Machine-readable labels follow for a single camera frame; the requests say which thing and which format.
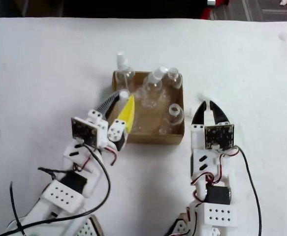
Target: white table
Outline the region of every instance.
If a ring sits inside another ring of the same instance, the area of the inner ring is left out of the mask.
[[[287,235],[287,23],[65,18],[0,19],[0,233],[13,219],[9,182],[25,215],[50,181],[37,167],[61,169],[70,118],[107,94],[120,50],[136,70],[177,67],[185,107],[198,93],[217,102],[246,152],[263,236]],[[190,123],[179,146],[129,144],[107,165],[112,192],[96,212],[106,236],[163,235],[191,202]],[[234,162],[239,235],[255,236],[253,191]]]

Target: gray floor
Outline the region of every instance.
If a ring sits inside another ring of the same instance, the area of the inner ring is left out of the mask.
[[[287,21],[287,5],[280,0],[230,0],[228,6],[215,8],[211,20]]]

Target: red object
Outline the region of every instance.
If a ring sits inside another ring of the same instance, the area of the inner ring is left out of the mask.
[[[229,0],[216,0],[216,7],[221,6],[222,4],[228,5],[228,3]],[[211,12],[210,7],[205,8],[202,12],[201,19],[208,20],[210,18],[210,12]]]

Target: circuit board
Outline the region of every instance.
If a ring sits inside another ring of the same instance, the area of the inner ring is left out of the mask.
[[[219,145],[226,150],[234,145],[234,124],[205,126],[206,149],[212,149],[212,145]]]
[[[80,138],[84,143],[96,148],[97,147],[97,128],[76,118],[71,118],[72,136],[74,139]]]

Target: open cardboard box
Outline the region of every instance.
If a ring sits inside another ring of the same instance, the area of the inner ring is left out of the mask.
[[[136,71],[134,76],[134,84],[135,88],[139,88],[142,86],[143,80],[150,72],[143,72],[143,71]],[[113,80],[112,80],[112,88],[113,91],[116,91],[116,80],[115,80],[115,72],[113,73]],[[179,91],[179,95],[177,98],[176,103],[181,106],[182,109],[184,109],[184,102],[183,102],[183,86],[181,87]],[[114,120],[117,117],[116,112],[112,112],[109,120]],[[185,133],[185,125],[184,121],[182,122],[178,134],[167,134],[167,135],[161,135],[161,134],[140,134],[130,133],[128,136],[128,143],[140,143],[140,144],[165,144],[165,145],[177,145],[179,144],[184,136]]]

